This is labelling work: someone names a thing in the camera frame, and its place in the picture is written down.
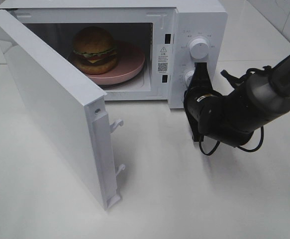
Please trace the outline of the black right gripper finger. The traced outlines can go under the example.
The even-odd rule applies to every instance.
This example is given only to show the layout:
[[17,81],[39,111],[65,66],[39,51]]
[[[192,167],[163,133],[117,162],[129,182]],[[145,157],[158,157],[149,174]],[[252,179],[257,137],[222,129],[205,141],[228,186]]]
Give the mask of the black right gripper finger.
[[194,64],[195,70],[193,74],[194,82],[210,82],[210,77],[206,62],[196,62]]

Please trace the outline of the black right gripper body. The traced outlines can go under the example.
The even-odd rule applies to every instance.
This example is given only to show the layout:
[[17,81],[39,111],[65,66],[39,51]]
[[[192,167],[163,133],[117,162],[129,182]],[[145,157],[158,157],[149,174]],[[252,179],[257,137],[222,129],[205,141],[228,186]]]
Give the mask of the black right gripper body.
[[215,91],[211,84],[211,79],[207,77],[191,78],[187,90],[184,94],[184,108],[188,119],[197,120],[200,118],[204,99],[222,98],[222,94]]

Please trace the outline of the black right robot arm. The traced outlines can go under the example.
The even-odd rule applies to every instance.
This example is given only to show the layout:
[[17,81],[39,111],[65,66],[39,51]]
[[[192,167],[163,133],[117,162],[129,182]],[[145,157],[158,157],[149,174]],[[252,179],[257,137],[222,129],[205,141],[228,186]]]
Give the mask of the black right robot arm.
[[240,78],[225,70],[221,75],[234,89],[226,96],[213,89],[207,63],[195,64],[184,93],[193,141],[201,143],[207,136],[242,148],[255,130],[290,111],[290,55],[275,67],[249,68]]

